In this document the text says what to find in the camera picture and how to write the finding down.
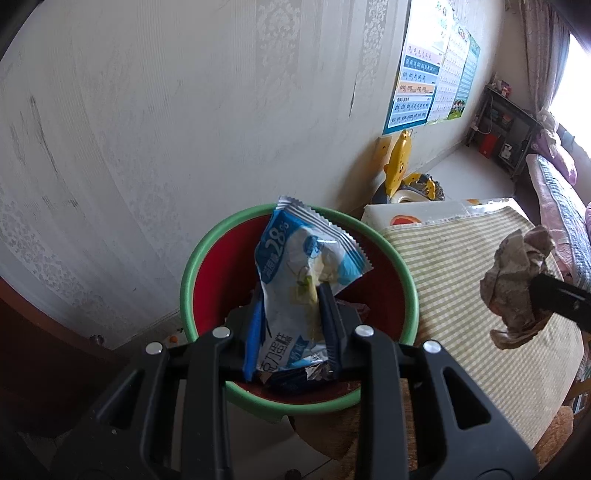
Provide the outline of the brown paper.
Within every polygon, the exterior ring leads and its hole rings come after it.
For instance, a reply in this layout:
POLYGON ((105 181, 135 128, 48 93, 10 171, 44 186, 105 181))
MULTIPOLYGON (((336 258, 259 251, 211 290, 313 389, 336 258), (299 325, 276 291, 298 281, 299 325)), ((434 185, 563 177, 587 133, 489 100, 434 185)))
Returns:
POLYGON ((480 281, 480 295, 505 325, 491 330, 500 350, 517 349, 545 328, 552 314, 532 304, 529 287, 534 277, 549 272, 547 258, 555 243, 540 225, 528 232, 518 229, 505 237, 494 254, 494 264, 480 281))

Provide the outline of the blue white snack bag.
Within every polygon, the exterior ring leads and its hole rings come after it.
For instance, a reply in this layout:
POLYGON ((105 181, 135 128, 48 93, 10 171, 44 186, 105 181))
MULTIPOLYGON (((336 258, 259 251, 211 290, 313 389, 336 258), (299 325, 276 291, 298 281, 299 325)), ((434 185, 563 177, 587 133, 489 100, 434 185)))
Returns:
POLYGON ((338 294, 372 270, 352 235, 300 200, 281 196, 254 252, 262 298, 254 303, 242 372, 273 374, 329 362, 318 286, 338 294))

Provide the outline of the red green-rimmed trash bin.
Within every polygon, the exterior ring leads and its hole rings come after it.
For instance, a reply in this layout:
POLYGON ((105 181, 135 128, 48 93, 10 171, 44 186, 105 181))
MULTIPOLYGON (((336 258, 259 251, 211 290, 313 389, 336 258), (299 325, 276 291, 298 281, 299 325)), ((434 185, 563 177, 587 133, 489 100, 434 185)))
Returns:
MULTIPOLYGON (((259 282, 254 250, 272 213, 270 204, 239 211, 215 225, 193 250, 184 269, 179 300, 189 341, 221 326, 232 310, 249 303, 259 282)), ((373 265, 372 271, 346 287, 339 299, 366 305, 366 323, 394 341, 413 344, 420 322, 419 296, 398 251, 379 232, 346 213, 324 207, 318 208, 318 213, 349 232, 373 265)), ((321 393, 287 398, 252 384, 229 382, 226 398, 260 419, 278 421, 284 416, 322 415, 356 406, 361 389, 355 382, 345 382, 321 393)))

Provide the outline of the bed with plaid blanket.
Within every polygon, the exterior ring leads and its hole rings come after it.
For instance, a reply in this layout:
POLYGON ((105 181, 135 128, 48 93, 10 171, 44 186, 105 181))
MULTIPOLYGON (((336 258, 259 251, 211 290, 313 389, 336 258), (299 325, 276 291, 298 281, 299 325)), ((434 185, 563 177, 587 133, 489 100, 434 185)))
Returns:
POLYGON ((554 256, 563 278, 590 290, 590 218, 588 208, 557 168, 538 154, 526 157, 538 196, 541 223, 554 243, 554 256))

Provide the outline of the yellow checked tablecloth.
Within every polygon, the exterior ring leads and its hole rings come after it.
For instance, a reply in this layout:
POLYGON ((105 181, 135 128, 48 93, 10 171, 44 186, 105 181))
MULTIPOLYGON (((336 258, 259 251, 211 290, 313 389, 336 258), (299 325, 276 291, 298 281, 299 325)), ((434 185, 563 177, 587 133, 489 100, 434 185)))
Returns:
POLYGON ((480 282, 502 240, 532 227, 506 206, 381 231, 407 264, 418 291, 417 341, 441 343, 529 446, 538 443, 557 414, 584 353, 580 329, 559 315, 517 349, 500 350, 490 337, 504 324, 482 300, 480 282))

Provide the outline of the brown plush teddy bear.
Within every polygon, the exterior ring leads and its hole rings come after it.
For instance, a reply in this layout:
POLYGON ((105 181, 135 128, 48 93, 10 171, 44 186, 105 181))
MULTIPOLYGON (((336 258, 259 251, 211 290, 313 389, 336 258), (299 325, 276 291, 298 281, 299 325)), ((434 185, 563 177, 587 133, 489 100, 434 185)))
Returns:
POLYGON ((562 407, 530 447, 456 364, 362 391, 355 407, 294 418, 297 435, 338 463, 336 479, 532 479, 573 431, 562 407))

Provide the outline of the purple pillow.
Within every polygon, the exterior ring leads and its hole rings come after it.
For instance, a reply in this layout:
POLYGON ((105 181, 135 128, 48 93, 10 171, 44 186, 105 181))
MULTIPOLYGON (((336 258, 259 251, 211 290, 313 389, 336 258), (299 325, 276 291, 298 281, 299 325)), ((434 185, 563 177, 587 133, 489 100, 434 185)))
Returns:
POLYGON ((553 132, 542 131, 536 138, 536 151, 554 167, 572 186, 578 180, 578 172, 571 154, 561 145, 561 141, 553 132))

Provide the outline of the red container on floor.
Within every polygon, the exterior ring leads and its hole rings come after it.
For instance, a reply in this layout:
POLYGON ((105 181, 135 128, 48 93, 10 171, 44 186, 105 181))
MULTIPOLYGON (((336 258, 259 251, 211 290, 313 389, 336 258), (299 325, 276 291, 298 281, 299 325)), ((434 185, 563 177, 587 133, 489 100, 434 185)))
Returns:
POLYGON ((486 158, 490 158, 497 143, 498 137, 492 133, 484 135, 479 146, 479 152, 486 158))

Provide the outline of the dark metal shelf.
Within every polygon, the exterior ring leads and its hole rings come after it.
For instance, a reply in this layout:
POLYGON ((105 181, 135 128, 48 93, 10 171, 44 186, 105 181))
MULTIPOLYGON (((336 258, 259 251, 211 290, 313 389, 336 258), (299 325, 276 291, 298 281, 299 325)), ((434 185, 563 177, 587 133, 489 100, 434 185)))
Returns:
POLYGON ((512 180, 519 177, 525 167, 526 156, 542 130, 534 116, 486 86, 477 113, 465 139, 465 145, 479 146, 484 135, 494 134, 497 143, 490 158, 503 168, 512 180))

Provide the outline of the yellow duck potty seat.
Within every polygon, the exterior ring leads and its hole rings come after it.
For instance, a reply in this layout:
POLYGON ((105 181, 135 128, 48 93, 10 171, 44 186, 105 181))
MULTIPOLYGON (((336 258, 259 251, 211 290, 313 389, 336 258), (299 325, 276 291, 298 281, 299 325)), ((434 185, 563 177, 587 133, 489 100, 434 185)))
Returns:
POLYGON ((384 181, 370 203, 391 204, 443 201, 445 192, 430 174, 408 171, 412 151, 412 131, 404 129, 396 140, 383 136, 378 140, 374 159, 380 161, 384 181))

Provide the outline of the pink curtain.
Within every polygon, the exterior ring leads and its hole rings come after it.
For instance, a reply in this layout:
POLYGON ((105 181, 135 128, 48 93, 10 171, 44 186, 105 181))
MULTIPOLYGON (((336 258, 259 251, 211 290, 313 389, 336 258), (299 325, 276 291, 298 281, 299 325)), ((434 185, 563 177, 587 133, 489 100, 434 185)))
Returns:
POLYGON ((570 30, 548 1, 519 1, 529 92, 535 113, 548 110, 560 86, 570 30))

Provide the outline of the green number wall poster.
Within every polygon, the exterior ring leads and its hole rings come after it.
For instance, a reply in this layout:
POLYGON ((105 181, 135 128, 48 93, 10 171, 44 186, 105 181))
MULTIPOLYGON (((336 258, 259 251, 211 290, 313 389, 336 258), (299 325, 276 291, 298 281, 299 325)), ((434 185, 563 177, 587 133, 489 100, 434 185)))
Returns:
POLYGON ((467 58, 464 64, 462 75, 460 77, 460 83, 456 97, 448 115, 448 120, 460 118, 464 113, 476 75, 480 51, 480 46, 476 42, 475 38, 470 36, 470 45, 467 58))

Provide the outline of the white chart wall poster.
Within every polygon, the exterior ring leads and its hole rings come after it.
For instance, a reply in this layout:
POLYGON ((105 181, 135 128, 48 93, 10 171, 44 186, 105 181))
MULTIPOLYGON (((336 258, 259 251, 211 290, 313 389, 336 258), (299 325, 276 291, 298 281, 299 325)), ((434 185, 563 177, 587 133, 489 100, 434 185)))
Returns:
POLYGON ((465 62, 470 47, 470 33, 458 21, 454 21, 438 84, 427 119, 428 124, 446 120, 452 110, 459 89, 465 62))

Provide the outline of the blue pinyin wall poster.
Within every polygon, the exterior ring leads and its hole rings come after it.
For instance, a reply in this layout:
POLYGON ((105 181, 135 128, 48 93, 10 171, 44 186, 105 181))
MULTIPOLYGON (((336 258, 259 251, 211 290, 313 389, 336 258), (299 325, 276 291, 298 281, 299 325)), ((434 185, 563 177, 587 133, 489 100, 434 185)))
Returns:
POLYGON ((384 134, 427 123, 448 42, 443 2, 411 1, 384 134))

